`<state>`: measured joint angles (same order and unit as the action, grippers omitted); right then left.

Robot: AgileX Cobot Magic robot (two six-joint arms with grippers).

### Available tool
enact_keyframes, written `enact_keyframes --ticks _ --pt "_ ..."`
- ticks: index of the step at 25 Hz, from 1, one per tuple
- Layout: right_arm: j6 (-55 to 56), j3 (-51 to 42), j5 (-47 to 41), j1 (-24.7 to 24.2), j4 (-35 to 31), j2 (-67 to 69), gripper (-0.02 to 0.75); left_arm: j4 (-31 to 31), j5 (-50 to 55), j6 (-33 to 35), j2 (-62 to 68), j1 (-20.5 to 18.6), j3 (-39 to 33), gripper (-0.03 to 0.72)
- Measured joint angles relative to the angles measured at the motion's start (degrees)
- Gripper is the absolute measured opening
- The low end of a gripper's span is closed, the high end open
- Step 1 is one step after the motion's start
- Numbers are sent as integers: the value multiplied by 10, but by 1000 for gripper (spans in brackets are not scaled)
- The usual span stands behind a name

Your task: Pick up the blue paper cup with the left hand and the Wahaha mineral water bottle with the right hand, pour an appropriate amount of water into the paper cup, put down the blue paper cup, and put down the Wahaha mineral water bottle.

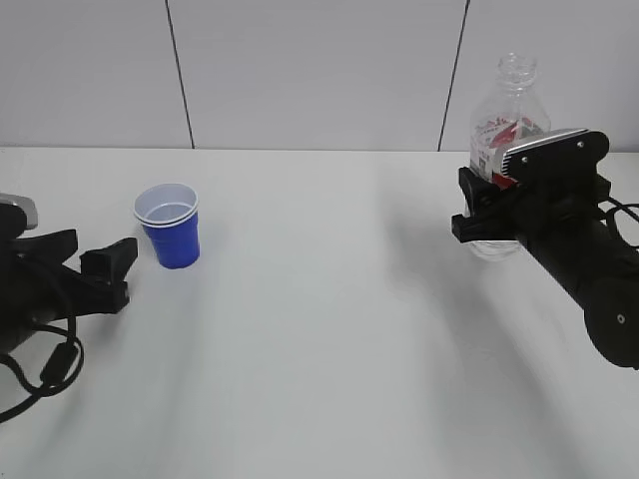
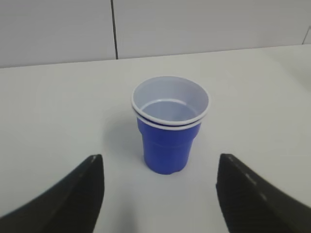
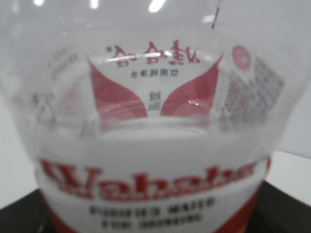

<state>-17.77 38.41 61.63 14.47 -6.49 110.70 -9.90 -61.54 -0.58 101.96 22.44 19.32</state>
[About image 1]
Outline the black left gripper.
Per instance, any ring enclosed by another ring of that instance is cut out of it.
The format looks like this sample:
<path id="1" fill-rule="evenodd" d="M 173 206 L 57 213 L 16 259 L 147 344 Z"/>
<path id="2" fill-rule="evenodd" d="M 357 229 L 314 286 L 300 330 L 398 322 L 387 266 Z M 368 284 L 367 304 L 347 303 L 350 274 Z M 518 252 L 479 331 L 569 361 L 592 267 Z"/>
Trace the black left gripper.
<path id="1" fill-rule="evenodd" d="M 126 276 L 138 257 L 135 238 L 85 251 L 79 271 L 62 264 L 78 250 L 76 230 L 14 239 L 11 248 L 22 255 L 1 270 L 2 353 L 16 349 L 40 324 L 116 314 L 129 303 Z"/>

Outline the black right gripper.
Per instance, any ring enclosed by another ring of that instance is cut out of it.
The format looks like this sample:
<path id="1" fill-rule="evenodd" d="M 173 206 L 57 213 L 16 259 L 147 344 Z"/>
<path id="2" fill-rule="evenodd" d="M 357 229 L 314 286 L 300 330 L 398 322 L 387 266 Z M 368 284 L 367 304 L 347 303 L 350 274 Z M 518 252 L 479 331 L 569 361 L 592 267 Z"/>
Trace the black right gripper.
<path id="1" fill-rule="evenodd" d="M 459 241 L 517 240 L 581 308 L 629 307 L 629 244 L 598 207 L 610 187 L 603 178 L 586 196 L 547 184 L 502 190 L 469 167 L 458 184 L 465 210 L 451 227 Z"/>

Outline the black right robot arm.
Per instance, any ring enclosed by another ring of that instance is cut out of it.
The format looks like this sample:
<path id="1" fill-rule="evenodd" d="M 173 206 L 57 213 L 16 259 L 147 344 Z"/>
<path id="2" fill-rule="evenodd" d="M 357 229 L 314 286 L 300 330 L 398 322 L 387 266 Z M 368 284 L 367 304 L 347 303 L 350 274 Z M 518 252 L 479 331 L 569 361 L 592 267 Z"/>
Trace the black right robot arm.
<path id="1" fill-rule="evenodd" d="M 638 252 L 600 210 L 610 183 L 597 173 L 506 190 L 458 172 L 469 214 L 451 219 L 461 242 L 517 240 L 580 306 L 597 351 L 612 364 L 638 366 Z"/>

